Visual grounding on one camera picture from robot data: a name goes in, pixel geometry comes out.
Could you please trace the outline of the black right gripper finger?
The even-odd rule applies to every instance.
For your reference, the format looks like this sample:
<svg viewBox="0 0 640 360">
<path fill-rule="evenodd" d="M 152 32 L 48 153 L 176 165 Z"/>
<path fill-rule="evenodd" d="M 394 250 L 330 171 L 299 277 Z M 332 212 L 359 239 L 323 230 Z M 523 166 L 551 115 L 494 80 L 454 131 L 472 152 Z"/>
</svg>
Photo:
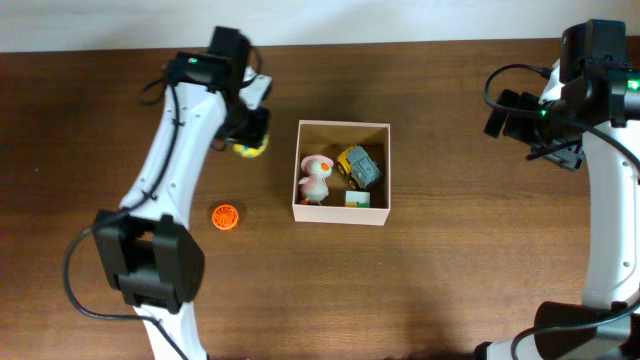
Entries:
<svg viewBox="0 0 640 360">
<path fill-rule="evenodd" d="M 503 105 L 506 107 L 515 107 L 517 105 L 518 98 L 519 98 L 518 93 L 509 89 L 505 89 L 499 95 L 497 99 L 497 104 Z M 503 126 L 506 123 L 507 118 L 508 118 L 507 113 L 504 113 L 498 110 L 493 110 L 490 116 L 488 117 L 488 120 L 484 127 L 483 132 L 490 137 L 498 138 L 499 135 L 501 134 Z"/>
<path fill-rule="evenodd" d="M 508 91 L 503 105 L 518 110 L 536 111 L 539 109 L 539 98 L 528 92 L 515 93 Z M 519 141 L 538 141 L 539 134 L 536 130 L 534 118 L 510 114 L 505 123 L 503 134 Z"/>
</svg>

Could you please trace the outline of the yellow ball with blue letters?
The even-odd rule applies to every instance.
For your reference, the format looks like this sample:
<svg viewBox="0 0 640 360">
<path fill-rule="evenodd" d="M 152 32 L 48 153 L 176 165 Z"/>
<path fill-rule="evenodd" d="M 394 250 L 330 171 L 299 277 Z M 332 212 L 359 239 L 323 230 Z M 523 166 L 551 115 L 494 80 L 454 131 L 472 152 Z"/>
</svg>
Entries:
<svg viewBox="0 0 640 360">
<path fill-rule="evenodd" d="M 255 158 L 265 152 L 266 148 L 268 147 L 268 144 L 269 144 L 269 135 L 266 134 L 263 137 L 261 144 L 257 148 L 249 147 L 247 145 L 242 145 L 242 144 L 234 144 L 233 151 L 243 158 Z"/>
</svg>

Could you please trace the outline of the white duck toy pink hat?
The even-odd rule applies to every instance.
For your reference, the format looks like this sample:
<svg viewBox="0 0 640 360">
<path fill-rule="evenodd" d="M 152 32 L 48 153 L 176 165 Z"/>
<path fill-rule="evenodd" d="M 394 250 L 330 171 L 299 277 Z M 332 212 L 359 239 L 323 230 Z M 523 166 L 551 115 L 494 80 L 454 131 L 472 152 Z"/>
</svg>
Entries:
<svg viewBox="0 0 640 360">
<path fill-rule="evenodd" d="M 309 155 L 302 159 L 301 170 L 305 173 L 298 181 L 300 203 L 317 204 L 329 195 L 326 179 L 332 175 L 334 161 L 323 155 Z"/>
</svg>

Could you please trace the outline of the orange round lattice toy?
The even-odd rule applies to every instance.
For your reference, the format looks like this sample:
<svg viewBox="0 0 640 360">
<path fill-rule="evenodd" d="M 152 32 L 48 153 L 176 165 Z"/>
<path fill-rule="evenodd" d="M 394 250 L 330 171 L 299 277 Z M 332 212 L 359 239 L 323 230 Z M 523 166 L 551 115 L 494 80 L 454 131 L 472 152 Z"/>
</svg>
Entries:
<svg viewBox="0 0 640 360">
<path fill-rule="evenodd" d="M 238 226 L 239 212 L 231 204 L 221 204 L 213 210 L 211 221 L 218 230 L 232 231 Z"/>
</svg>

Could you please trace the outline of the yellow and grey toy truck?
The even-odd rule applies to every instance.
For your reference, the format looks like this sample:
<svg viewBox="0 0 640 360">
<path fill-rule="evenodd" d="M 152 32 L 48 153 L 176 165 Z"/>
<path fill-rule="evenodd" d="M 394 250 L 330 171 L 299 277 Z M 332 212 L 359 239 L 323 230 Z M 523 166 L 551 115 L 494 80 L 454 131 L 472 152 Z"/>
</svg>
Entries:
<svg viewBox="0 0 640 360">
<path fill-rule="evenodd" d="M 368 191 L 379 182 L 382 172 L 368 152 L 359 145 L 348 147 L 337 158 L 339 172 L 356 191 Z"/>
</svg>

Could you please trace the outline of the colourful puzzle cube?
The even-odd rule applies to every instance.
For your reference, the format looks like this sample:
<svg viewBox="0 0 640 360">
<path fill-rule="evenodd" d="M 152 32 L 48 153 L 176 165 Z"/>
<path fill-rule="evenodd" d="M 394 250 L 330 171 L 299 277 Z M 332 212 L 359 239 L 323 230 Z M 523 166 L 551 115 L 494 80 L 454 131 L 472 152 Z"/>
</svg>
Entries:
<svg viewBox="0 0 640 360">
<path fill-rule="evenodd" d="M 366 191 L 346 191 L 345 206 L 353 208 L 369 208 L 371 206 L 371 194 Z"/>
</svg>

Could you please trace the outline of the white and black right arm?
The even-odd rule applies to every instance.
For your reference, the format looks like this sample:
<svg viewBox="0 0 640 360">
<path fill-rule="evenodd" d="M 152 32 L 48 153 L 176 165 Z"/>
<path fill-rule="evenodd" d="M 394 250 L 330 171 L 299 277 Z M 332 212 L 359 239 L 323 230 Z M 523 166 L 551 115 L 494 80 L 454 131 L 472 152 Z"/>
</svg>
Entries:
<svg viewBox="0 0 640 360">
<path fill-rule="evenodd" d="M 639 356 L 639 71 L 626 26 L 591 19 L 567 28 L 541 95 L 505 89 L 485 134 L 530 148 L 528 160 L 588 167 L 590 250 L 580 304 L 547 301 L 514 338 L 485 342 L 477 359 L 636 359 Z"/>
</svg>

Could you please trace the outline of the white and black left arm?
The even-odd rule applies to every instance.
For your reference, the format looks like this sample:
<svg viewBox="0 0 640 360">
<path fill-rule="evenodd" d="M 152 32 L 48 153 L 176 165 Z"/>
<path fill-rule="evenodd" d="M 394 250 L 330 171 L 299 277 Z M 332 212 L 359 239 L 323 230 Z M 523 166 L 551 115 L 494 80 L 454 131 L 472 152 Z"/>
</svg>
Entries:
<svg viewBox="0 0 640 360">
<path fill-rule="evenodd" d="M 205 359 L 194 299 L 205 257 L 189 232 L 191 204 L 215 141 L 259 149 L 271 78 L 249 64 L 252 45 L 218 26 L 208 49 L 168 62 L 162 118 L 138 175 L 116 212 L 97 213 L 92 234 L 107 281 L 143 321 L 157 359 Z"/>
</svg>

